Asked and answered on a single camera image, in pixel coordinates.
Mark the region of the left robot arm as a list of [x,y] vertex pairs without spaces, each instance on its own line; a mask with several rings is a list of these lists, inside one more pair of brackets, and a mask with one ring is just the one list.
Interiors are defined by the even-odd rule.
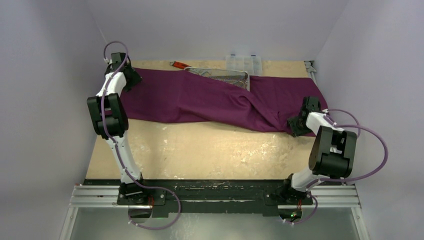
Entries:
[[131,152],[129,120],[120,98],[122,92],[129,91],[142,78],[124,52],[112,53],[106,63],[105,81],[86,103],[95,133],[107,142],[119,167],[118,199],[142,205],[148,201],[149,191],[140,185],[143,176]]

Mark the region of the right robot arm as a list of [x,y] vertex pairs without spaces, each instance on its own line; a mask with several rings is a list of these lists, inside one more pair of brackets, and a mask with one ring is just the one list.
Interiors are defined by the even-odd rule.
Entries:
[[293,137],[313,133],[315,140],[308,166],[284,180],[280,191],[284,202],[292,204],[305,198],[307,190],[324,180],[340,180],[350,176],[358,135],[337,127],[328,112],[321,109],[317,97],[304,97],[299,114],[289,118],[287,125]]

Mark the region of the clear plastic compartment box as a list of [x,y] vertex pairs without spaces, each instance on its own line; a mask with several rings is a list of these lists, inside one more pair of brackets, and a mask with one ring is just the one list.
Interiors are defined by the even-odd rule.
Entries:
[[225,65],[228,71],[243,71],[253,76],[263,74],[262,58],[257,55],[227,55]]

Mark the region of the purple cloth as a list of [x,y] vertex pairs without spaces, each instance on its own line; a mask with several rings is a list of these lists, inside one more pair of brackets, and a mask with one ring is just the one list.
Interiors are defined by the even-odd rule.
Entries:
[[218,122],[257,132],[286,132],[305,97],[328,104],[310,78],[252,76],[250,89],[183,70],[137,69],[140,83],[122,92],[130,119],[160,123]]

